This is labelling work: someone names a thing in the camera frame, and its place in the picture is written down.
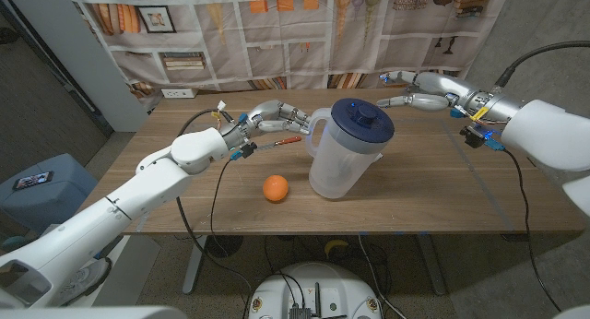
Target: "wooden table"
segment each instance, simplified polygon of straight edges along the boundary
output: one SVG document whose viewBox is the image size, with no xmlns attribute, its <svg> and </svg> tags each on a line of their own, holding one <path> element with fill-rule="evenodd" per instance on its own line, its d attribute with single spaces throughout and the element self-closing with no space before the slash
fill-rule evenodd
<svg viewBox="0 0 590 319">
<path fill-rule="evenodd" d="M 198 111 L 228 103 L 234 117 L 257 104 L 279 99 L 311 114 L 342 98 L 375 103 L 400 95 L 393 89 L 266 90 L 197 96 L 193 100 L 164 100 L 123 153 L 99 181 L 82 207 L 101 199 L 134 176 L 137 163 L 171 144 L 186 119 Z M 328 200 L 308 181 L 313 159 L 304 143 L 254 153 L 233 161 L 225 171 L 214 213 L 214 231 L 230 234 L 358 234 L 404 232 L 418 235 L 434 291 L 446 293 L 430 236 L 425 233 L 520 233 L 525 230 L 525 205 L 518 175 L 507 154 L 464 144 L 459 130 L 468 124 L 449 112 L 426 113 L 409 107 L 386 110 L 395 125 L 383 158 L 372 164 L 346 196 Z M 188 131 L 215 126 L 203 116 Z M 316 129 L 319 140 L 321 127 Z M 279 133 L 254 138 L 259 145 L 294 136 Z M 525 156 L 516 153 L 525 178 L 531 230 L 580 231 L 585 223 L 561 189 L 550 184 Z M 209 214 L 223 162 L 193 180 L 183 194 L 183 206 L 196 234 L 210 233 Z M 289 181 L 289 194 L 280 204 L 265 200 L 262 185 L 273 174 Z M 175 202 L 167 203 L 126 233 L 186 233 Z M 198 241 L 205 245 L 207 237 Z M 193 248 L 183 292 L 194 289 L 201 254 Z"/>
</svg>

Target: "phone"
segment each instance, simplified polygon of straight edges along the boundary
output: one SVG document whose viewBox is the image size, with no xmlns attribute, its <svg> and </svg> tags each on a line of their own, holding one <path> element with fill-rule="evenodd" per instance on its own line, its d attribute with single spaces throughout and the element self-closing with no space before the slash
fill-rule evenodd
<svg viewBox="0 0 590 319">
<path fill-rule="evenodd" d="M 42 172 L 37 175 L 23 177 L 15 182 L 12 187 L 14 190 L 22 190 L 33 185 L 48 183 L 53 178 L 53 171 Z"/>
</svg>

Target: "electrical outlet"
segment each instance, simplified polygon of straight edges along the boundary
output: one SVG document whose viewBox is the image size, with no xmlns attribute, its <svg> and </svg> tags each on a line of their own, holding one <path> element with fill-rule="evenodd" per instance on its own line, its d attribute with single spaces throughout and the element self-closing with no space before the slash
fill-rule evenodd
<svg viewBox="0 0 590 319">
<path fill-rule="evenodd" d="M 198 89 L 162 89 L 164 98 L 182 99 L 194 98 Z"/>
</svg>

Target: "pitcher handle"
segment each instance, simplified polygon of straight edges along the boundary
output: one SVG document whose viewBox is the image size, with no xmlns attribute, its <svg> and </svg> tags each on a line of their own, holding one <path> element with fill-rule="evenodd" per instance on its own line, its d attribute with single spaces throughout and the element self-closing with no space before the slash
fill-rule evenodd
<svg viewBox="0 0 590 319">
<path fill-rule="evenodd" d="M 319 120 L 329 120 L 332 117 L 332 109 L 331 108 L 320 108 L 313 112 L 311 120 L 310 120 L 310 134 L 305 137 L 305 148 L 307 149 L 307 153 L 309 153 L 312 157 L 315 158 L 317 154 L 317 146 L 312 144 L 312 136 L 313 136 L 313 129 L 315 128 L 315 124 Z"/>
</svg>

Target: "yellow connector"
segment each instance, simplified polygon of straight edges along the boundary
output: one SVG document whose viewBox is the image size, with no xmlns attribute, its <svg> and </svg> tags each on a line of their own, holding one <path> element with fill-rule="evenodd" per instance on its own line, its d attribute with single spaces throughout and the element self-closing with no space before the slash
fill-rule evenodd
<svg viewBox="0 0 590 319">
<path fill-rule="evenodd" d="M 479 120 L 480 118 L 482 118 L 482 117 L 483 117 L 483 115 L 485 115 L 485 114 L 486 114 L 486 112 L 488 112 L 489 110 L 490 110 L 490 108 L 487 108 L 487 107 L 481 107 L 481 109 L 479 109 L 479 111 L 478 111 L 478 112 L 476 112 L 476 114 L 475 114 L 475 115 L 473 115 L 473 116 L 469 116 L 469 118 L 470 118 L 471 120 L 473 120 L 473 121 L 477 121 L 477 120 Z"/>
</svg>

